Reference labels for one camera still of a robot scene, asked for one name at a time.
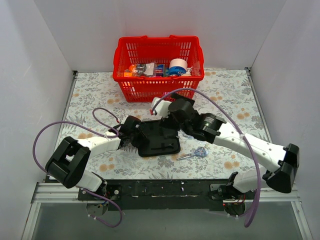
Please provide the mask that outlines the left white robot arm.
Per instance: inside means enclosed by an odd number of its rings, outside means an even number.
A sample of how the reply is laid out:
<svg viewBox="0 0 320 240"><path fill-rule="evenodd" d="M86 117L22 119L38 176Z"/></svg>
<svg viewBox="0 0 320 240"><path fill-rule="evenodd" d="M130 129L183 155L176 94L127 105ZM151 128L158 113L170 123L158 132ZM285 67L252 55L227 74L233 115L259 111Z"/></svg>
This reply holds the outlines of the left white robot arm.
<svg viewBox="0 0 320 240"><path fill-rule="evenodd" d="M109 130L102 136L85 139L65 137L45 165L46 172L67 189L79 187L89 190L95 200L107 194L107 181L98 174L86 170L89 159L106 152L117 151L129 144L141 120L128 116L119 132Z"/></svg>

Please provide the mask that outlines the silver hair scissors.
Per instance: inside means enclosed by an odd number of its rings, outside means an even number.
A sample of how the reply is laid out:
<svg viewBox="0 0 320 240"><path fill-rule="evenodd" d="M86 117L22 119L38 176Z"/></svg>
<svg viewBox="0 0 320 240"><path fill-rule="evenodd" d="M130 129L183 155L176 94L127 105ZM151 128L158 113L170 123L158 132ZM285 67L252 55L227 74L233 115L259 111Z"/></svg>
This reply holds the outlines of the silver hair scissors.
<svg viewBox="0 0 320 240"><path fill-rule="evenodd" d="M185 160L185 159L188 159L191 157L205 158L207 155L208 155L208 151L204 147L200 146L200 147L196 148L193 152L190 152L188 154L180 156L176 160L181 161L181 160Z"/></svg>

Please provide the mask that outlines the black zippered tool case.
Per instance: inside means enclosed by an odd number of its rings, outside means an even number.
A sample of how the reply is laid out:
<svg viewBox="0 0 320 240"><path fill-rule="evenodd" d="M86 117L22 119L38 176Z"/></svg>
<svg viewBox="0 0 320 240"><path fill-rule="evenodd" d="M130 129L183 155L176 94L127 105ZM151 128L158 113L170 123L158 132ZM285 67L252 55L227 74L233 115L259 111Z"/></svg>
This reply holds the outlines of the black zippered tool case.
<svg viewBox="0 0 320 240"><path fill-rule="evenodd" d="M160 120L143 121L138 129L143 137L137 147L140 157L173 155L181 151L178 131L161 126Z"/></svg>

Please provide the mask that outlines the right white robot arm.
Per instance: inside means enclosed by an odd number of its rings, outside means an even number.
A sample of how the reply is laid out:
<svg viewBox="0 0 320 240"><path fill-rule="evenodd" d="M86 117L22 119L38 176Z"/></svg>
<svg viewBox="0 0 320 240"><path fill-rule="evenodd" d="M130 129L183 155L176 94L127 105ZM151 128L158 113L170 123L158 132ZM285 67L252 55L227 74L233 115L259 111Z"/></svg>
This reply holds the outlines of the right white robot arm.
<svg viewBox="0 0 320 240"><path fill-rule="evenodd" d="M225 185L211 191L216 199L237 199L251 190L267 187L284 194L292 191L300 164L297 145L282 146L264 141L242 132L235 123L217 115L198 113L192 99L176 93L172 96L173 102L155 97L151 112L198 141L228 148L253 159L258 165L257 170L232 173Z"/></svg>

